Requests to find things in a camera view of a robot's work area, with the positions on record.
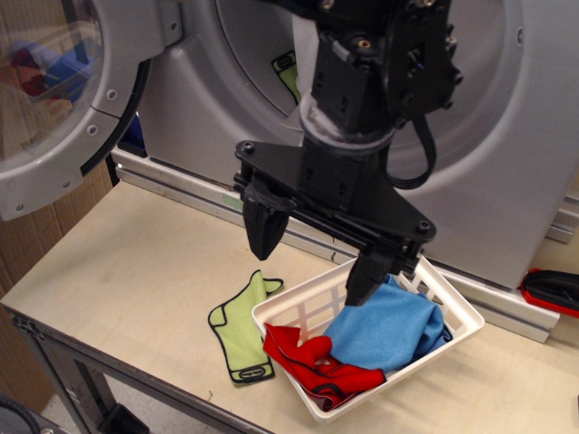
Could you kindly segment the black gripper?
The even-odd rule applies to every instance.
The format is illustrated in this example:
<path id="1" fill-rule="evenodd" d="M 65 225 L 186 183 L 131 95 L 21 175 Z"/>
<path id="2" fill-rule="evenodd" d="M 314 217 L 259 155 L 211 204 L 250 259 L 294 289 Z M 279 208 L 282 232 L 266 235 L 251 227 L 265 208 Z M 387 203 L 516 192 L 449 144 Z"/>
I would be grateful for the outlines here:
<path id="1" fill-rule="evenodd" d="M 413 271 L 436 229 L 400 192 L 422 186 L 432 174 L 431 111 L 410 92 L 365 102 L 341 98 L 337 104 L 309 96 L 299 107 L 300 145 L 239 142 L 241 169 L 234 182 L 252 253 L 266 260 L 290 218 L 343 241 L 358 251 L 346 281 L 346 305 L 355 307 L 388 273 Z M 426 166 L 403 179 L 390 175 L 387 165 L 394 134 L 406 123 L 414 126 Z"/>

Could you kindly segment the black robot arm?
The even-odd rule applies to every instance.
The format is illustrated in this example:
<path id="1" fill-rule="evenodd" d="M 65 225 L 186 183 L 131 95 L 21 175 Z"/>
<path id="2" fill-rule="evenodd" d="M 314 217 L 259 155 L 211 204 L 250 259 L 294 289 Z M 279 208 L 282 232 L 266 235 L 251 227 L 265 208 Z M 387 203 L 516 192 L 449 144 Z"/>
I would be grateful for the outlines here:
<path id="1" fill-rule="evenodd" d="M 313 21 L 318 54 L 299 103 L 297 146 L 245 140 L 235 187 L 258 259 L 290 219 L 355 247 L 346 303 L 364 304 L 389 274 L 412 272 L 434 224 L 402 197 L 437 158 L 426 117 L 461 83 L 447 1 L 285 1 Z"/>

